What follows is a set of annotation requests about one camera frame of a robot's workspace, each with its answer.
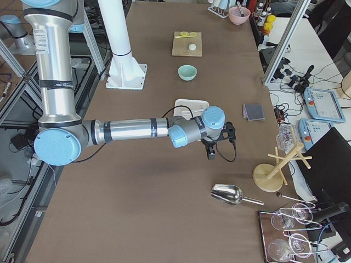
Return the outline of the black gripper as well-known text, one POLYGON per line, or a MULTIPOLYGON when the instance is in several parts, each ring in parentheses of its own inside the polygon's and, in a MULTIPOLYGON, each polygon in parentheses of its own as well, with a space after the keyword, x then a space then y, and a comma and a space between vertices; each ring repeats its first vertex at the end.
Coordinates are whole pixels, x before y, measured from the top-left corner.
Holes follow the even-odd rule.
POLYGON ((232 122, 226 122, 222 127, 219 135, 210 135, 204 139, 201 139, 201 142, 205 145, 206 156, 208 160, 214 160, 216 157, 216 152, 214 147, 217 145, 217 142, 229 140, 229 142, 236 148, 236 135, 235 128, 232 122))

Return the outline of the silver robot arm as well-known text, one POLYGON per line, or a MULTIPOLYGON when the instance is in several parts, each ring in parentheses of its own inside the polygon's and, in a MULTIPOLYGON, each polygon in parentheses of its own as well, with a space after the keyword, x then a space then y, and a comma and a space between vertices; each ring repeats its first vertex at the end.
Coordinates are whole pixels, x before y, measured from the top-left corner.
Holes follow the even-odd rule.
POLYGON ((69 32, 84 29, 82 1, 23 1, 25 19, 35 39, 43 115, 38 121, 35 153, 44 162, 67 165, 78 162, 85 147, 117 140, 169 137, 176 148, 201 141, 208 159, 218 153, 217 143, 234 144, 235 128, 217 106, 185 119, 148 118, 126 121, 84 121, 76 112, 71 72, 69 32))

